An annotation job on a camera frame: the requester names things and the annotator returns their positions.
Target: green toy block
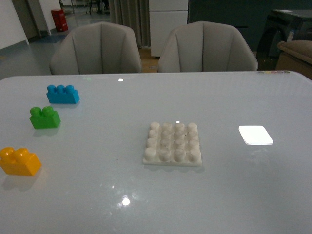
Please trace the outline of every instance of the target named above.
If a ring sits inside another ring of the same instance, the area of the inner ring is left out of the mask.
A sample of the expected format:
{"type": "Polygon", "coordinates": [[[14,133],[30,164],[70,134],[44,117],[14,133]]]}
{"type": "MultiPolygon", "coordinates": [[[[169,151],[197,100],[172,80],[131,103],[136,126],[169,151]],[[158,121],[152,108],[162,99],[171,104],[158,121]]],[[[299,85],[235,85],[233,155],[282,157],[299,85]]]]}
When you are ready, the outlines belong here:
{"type": "Polygon", "coordinates": [[[33,107],[30,109],[29,118],[35,129],[57,128],[60,123],[59,114],[51,106],[33,107]]]}

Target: building block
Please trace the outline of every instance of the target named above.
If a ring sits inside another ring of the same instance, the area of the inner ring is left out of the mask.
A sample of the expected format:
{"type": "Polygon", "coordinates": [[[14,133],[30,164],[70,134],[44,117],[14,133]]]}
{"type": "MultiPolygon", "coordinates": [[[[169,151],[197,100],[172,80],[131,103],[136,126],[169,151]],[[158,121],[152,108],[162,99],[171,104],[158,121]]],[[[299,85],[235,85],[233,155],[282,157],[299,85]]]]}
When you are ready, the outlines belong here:
{"type": "Polygon", "coordinates": [[[198,129],[195,123],[153,122],[143,157],[144,164],[202,166],[198,129]]]}
{"type": "Polygon", "coordinates": [[[30,109],[29,118],[35,129],[57,128],[60,123],[59,114],[51,106],[46,106],[42,110],[40,107],[30,109]]]}
{"type": "Polygon", "coordinates": [[[21,148],[14,150],[12,147],[0,151],[0,166],[5,173],[18,176],[34,176],[41,167],[41,162],[34,153],[21,148]]]}
{"type": "Polygon", "coordinates": [[[79,102],[78,91],[74,89],[73,85],[67,85],[66,88],[64,85],[49,85],[47,87],[47,97],[50,103],[58,104],[76,104],[79,102]]]}

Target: yellow toy block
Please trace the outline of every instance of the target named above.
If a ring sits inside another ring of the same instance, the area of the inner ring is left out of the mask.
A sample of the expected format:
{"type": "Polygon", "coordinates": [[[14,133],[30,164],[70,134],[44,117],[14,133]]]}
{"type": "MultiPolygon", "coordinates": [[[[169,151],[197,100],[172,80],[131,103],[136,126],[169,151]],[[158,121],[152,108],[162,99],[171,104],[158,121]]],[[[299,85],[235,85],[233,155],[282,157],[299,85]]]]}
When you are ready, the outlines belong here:
{"type": "Polygon", "coordinates": [[[34,176],[41,167],[41,162],[34,153],[21,148],[14,150],[12,147],[0,151],[0,166],[5,173],[18,176],[34,176]]]}

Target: doorway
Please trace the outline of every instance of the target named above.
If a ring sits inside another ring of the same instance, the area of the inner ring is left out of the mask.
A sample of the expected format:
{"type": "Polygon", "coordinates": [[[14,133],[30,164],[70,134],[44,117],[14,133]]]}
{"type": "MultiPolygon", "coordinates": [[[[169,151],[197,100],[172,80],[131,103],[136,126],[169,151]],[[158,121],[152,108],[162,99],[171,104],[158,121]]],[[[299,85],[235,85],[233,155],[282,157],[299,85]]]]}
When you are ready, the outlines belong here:
{"type": "Polygon", "coordinates": [[[36,26],[28,1],[12,0],[12,3],[29,43],[40,39],[40,33],[36,26]]]}

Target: gray chair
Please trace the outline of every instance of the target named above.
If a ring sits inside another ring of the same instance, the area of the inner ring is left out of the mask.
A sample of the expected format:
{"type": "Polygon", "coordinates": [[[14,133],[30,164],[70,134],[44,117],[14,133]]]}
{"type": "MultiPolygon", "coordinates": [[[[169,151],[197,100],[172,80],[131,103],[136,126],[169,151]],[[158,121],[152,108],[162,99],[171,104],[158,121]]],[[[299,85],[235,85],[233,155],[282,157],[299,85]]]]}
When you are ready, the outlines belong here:
{"type": "Polygon", "coordinates": [[[72,30],[50,61],[52,75],[141,73],[133,30],[100,22],[72,30]]]}
{"type": "Polygon", "coordinates": [[[169,34],[158,72],[256,71],[257,60],[241,33],[226,24],[199,21],[169,34]]]}

